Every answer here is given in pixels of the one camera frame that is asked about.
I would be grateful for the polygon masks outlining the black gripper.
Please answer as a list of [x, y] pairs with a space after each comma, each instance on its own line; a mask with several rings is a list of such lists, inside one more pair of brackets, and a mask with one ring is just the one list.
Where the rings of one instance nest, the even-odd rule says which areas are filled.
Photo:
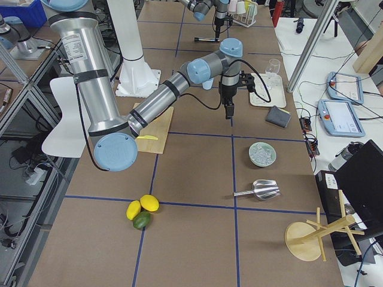
[[233, 103], [233, 97], [237, 94], [237, 85], [219, 86], [219, 94], [221, 96], [221, 102], [225, 108], [225, 119], [231, 119], [234, 116], [235, 105]]
[[225, 17], [223, 19], [215, 18], [214, 19], [214, 31], [215, 31], [215, 39], [219, 39], [222, 34], [221, 27], [227, 25], [227, 29], [229, 29], [232, 25], [232, 17]]

